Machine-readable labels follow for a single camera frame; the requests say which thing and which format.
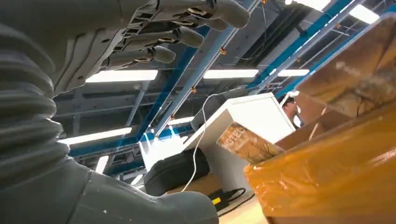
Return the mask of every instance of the gray robot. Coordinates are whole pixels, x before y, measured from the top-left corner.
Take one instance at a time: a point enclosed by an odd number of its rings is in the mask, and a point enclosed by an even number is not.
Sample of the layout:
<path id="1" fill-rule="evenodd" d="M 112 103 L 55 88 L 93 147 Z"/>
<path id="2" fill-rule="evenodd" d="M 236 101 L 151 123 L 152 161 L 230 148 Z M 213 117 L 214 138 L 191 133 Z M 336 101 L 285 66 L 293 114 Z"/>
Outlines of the gray robot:
<path id="1" fill-rule="evenodd" d="M 209 198 L 151 197 L 68 156 L 52 98 L 100 70 L 170 63 L 161 43 L 198 47 L 190 28 L 244 27 L 233 0 L 2 0 L 0 223 L 216 224 Z"/>

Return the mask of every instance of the ceiling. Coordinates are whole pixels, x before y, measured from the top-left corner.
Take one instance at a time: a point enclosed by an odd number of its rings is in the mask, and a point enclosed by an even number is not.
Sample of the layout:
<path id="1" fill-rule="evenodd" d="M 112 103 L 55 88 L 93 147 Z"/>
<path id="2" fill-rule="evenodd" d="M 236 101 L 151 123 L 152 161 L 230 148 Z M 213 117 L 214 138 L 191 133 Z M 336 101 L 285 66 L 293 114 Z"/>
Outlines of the ceiling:
<path id="1" fill-rule="evenodd" d="M 244 5 L 251 0 L 240 0 Z M 393 4 L 393 0 L 367 0 L 363 3 L 367 8 L 380 14 Z M 224 46 L 226 55 L 220 55 L 210 69 L 240 69 L 254 68 L 259 71 L 271 69 L 272 62 L 281 56 L 288 47 L 300 37 L 306 35 L 309 27 L 324 16 L 323 12 L 310 9 L 304 5 L 285 5 L 283 0 L 267 0 L 261 2 L 251 13 L 249 24 L 240 29 L 230 42 Z M 337 49 L 343 42 L 357 33 L 366 24 L 351 16 L 346 17 L 339 25 L 324 36 L 318 43 L 303 54 L 290 68 L 309 69 Z M 146 130 L 145 124 L 150 128 L 156 127 L 162 120 L 165 112 L 183 91 L 191 79 L 200 69 L 201 63 L 213 52 L 213 46 L 221 38 L 221 33 L 209 30 L 205 41 L 196 51 L 183 44 L 162 45 L 176 52 L 177 57 L 173 63 L 163 64 L 157 61 L 140 63 L 129 70 L 156 69 L 159 73 L 155 80 L 149 82 L 141 102 L 138 104 L 132 122 L 132 132 L 127 135 L 133 139 L 141 130 Z M 167 89 L 170 81 L 182 76 L 174 86 Z M 244 87 L 254 78 L 244 79 L 201 79 L 196 85 L 196 93 L 188 96 L 174 114 L 175 118 L 194 116 L 202 107 L 206 97 L 213 93 L 220 93 L 236 87 Z M 277 77 L 267 84 L 261 92 L 278 93 L 295 81 L 295 77 Z M 80 135 L 108 131 L 126 126 L 128 117 L 136 106 L 139 93 L 144 82 L 118 82 L 118 83 L 87 83 L 85 86 L 68 93 L 57 96 L 57 113 L 54 121 L 60 122 L 64 127 L 61 138 L 70 138 Z M 154 118 L 148 121 L 150 114 Z M 130 173 L 144 167 L 137 144 L 128 144 L 115 150 L 114 144 L 105 143 L 115 141 L 119 137 L 94 141 L 85 144 L 72 145 L 71 151 L 77 152 L 79 148 L 87 149 L 88 153 L 73 154 L 81 164 L 94 168 L 98 158 L 103 155 L 114 155 L 113 164 L 109 164 L 107 172 L 110 175 Z"/>

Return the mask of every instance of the black bag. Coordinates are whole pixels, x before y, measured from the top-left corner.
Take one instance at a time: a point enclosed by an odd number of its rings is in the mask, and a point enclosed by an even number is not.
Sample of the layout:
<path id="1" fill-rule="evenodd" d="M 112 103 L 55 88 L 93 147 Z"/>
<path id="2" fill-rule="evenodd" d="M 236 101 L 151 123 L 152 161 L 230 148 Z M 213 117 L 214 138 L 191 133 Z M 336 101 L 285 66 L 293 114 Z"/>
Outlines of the black bag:
<path id="1" fill-rule="evenodd" d="M 154 164 L 144 176 L 146 192 L 152 196 L 161 196 L 165 192 L 185 185 L 194 172 L 194 149 L 183 151 Z M 209 164 L 201 149 L 195 154 L 197 172 L 194 180 L 207 175 L 210 171 Z"/>

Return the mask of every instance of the fluorescent light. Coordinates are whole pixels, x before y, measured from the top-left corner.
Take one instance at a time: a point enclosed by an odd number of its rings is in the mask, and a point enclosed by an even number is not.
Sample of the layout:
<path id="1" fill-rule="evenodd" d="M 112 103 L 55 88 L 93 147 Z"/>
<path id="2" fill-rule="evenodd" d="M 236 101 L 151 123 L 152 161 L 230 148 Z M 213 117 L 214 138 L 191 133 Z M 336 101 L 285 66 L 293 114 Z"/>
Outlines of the fluorescent light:
<path id="1" fill-rule="evenodd" d="M 81 143 L 81 142 L 93 141 L 93 140 L 104 139 L 104 138 L 114 137 L 114 136 L 118 136 L 118 135 L 128 134 L 131 132 L 131 130 L 132 130 L 132 128 L 126 127 L 126 128 L 111 130 L 111 131 L 107 131 L 107 132 L 82 135 L 82 136 L 68 138 L 68 139 L 61 139 L 58 142 L 64 143 L 67 145 L 73 145 L 73 144 L 77 144 L 77 143 Z"/>
<path id="2" fill-rule="evenodd" d="M 114 70 L 101 71 L 89 77 L 87 83 L 105 83 L 105 82 L 128 82 L 154 80 L 157 76 L 157 70 Z"/>
<path id="3" fill-rule="evenodd" d="M 170 120 L 168 122 L 168 125 L 178 125 L 178 124 L 182 124 L 182 123 L 187 123 L 187 122 L 192 121 L 193 119 L 194 119 L 194 117 L 174 119 L 174 120 Z"/>
<path id="4" fill-rule="evenodd" d="M 98 164 L 96 165 L 95 171 L 98 174 L 102 174 L 103 170 L 105 170 L 107 160 L 109 159 L 108 155 L 102 156 L 99 158 Z"/>
<path id="5" fill-rule="evenodd" d="M 137 184 L 142 177 L 143 177 L 143 174 L 140 174 L 137 177 L 135 177 L 135 179 L 132 181 L 131 185 Z"/>
<path id="6" fill-rule="evenodd" d="M 257 69 L 245 70 L 208 70 L 204 78 L 219 79 L 219 78 L 252 78 L 259 71 Z"/>
<path id="7" fill-rule="evenodd" d="M 322 11 L 331 0 L 294 0 L 300 4 Z"/>
<path id="8" fill-rule="evenodd" d="M 309 69 L 285 69 L 278 73 L 280 77 L 290 77 L 290 76 L 305 76 L 308 74 Z"/>
<path id="9" fill-rule="evenodd" d="M 356 19 L 359 19 L 368 24 L 371 24 L 380 18 L 379 15 L 375 14 L 373 11 L 360 4 L 357 5 L 355 8 L 353 8 L 349 12 L 349 14 L 355 17 Z"/>

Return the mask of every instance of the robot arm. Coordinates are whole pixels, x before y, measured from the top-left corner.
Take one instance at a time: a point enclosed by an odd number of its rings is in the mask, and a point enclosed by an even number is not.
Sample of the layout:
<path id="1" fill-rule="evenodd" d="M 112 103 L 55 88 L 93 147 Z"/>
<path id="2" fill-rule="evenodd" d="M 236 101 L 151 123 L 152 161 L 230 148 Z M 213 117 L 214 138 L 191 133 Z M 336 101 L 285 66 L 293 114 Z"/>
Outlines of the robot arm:
<path id="1" fill-rule="evenodd" d="M 100 67 L 100 70 L 118 70 L 128 68 L 137 63 L 150 62 L 157 60 L 162 63 L 171 63 L 176 54 L 164 47 L 156 46 L 133 51 L 122 51 L 112 53 Z"/>
<path id="2" fill-rule="evenodd" d="M 151 197 L 77 164 L 67 156 L 69 147 L 58 143 L 62 126 L 50 120 L 56 112 L 52 98 L 82 86 L 100 68 L 173 60 L 174 53 L 155 46 L 156 41 L 192 45 L 190 39 L 201 38 L 175 22 L 242 27 L 248 17 L 232 0 L 3 0 L 0 201 L 8 206 L 1 209 L 2 222 L 217 224 L 213 203 L 204 195 Z M 127 31 L 158 33 L 150 27 L 154 22 L 176 26 L 162 29 L 171 32 L 160 38 L 142 38 L 150 48 L 113 53 Z"/>

